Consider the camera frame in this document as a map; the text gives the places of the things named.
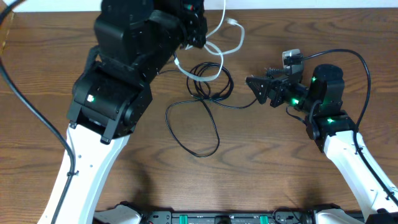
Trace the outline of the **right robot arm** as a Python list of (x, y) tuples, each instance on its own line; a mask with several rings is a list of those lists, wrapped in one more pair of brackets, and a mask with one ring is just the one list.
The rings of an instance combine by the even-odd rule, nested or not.
[(301, 73), (247, 77), (257, 100), (274, 108), (287, 103), (306, 114), (302, 122), (309, 138), (334, 163), (351, 189), (364, 223), (397, 223), (396, 186), (370, 155), (354, 121), (342, 107), (343, 71), (331, 64), (314, 69), (310, 86)]

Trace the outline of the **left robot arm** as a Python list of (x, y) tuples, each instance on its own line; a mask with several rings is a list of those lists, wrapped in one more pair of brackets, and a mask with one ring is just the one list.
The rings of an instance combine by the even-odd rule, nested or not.
[(75, 82), (65, 151), (41, 223), (91, 223), (108, 174), (175, 51), (206, 42), (202, 0), (103, 0)]

